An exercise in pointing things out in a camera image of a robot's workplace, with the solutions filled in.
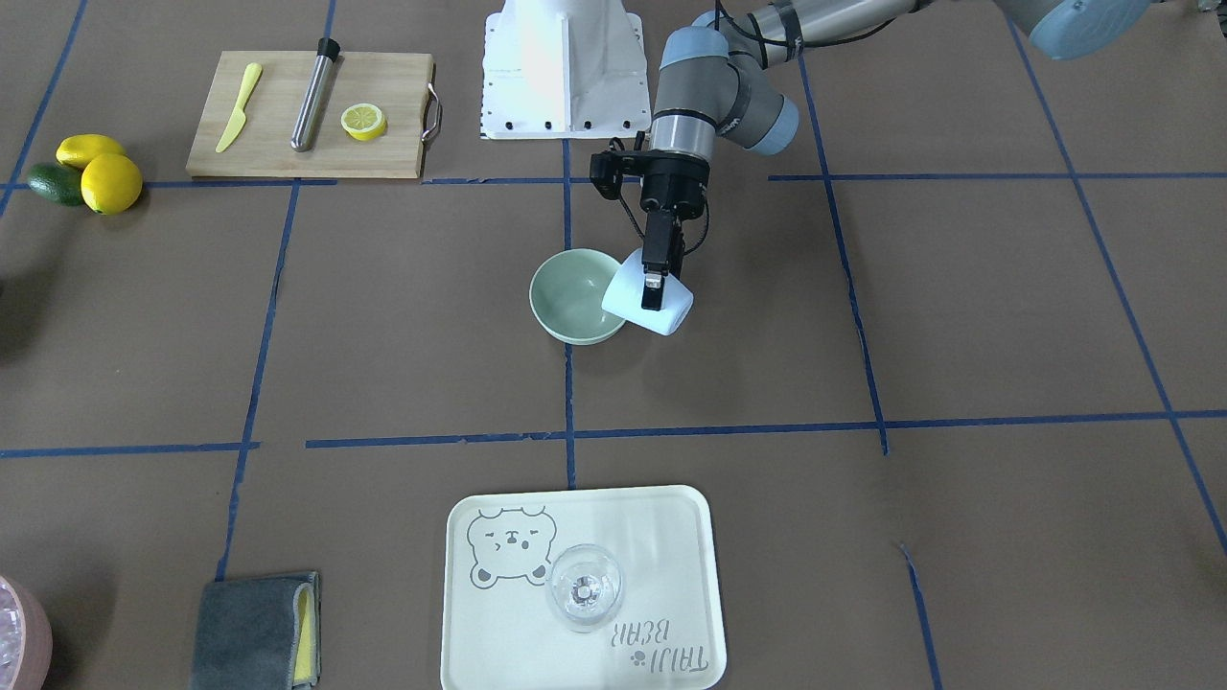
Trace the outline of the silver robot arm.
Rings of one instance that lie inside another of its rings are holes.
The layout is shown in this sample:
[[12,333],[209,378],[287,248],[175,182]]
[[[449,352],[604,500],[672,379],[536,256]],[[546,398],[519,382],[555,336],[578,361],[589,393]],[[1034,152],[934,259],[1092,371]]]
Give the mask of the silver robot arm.
[[602,309],[652,331],[675,331],[694,301],[681,275],[703,242],[686,230],[709,212],[717,144],[775,156],[809,115],[771,72],[872,41],[926,9],[925,1],[768,1],[735,14],[714,1],[672,31],[647,130],[633,144],[610,142],[591,155],[589,179],[601,196],[623,201],[625,183],[638,180],[643,219],[639,246],[614,273]]

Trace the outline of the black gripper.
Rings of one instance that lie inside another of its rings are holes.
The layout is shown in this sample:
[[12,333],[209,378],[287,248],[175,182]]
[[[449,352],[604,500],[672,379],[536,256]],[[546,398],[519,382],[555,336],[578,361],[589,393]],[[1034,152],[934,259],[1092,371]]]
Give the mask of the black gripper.
[[686,246],[683,223],[708,215],[709,174],[708,162],[692,153],[623,149],[616,138],[609,149],[591,153],[589,182],[605,199],[621,203],[628,219],[633,214],[622,195],[625,178],[638,176],[640,182],[638,207],[645,221],[632,219],[632,226],[640,239],[640,260],[647,265],[640,284],[642,309],[663,309],[665,274],[683,271],[683,257],[706,241],[702,232],[692,247]]

